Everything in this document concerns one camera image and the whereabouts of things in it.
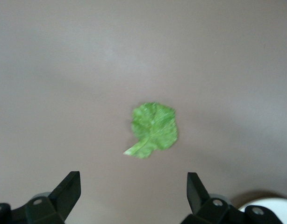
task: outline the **table surface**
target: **table surface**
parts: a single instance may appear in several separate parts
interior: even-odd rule
[[[150,158],[132,110],[176,110]],[[67,224],[177,224],[187,172],[209,193],[287,196],[287,0],[0,1],[0,202],[73,170]]]

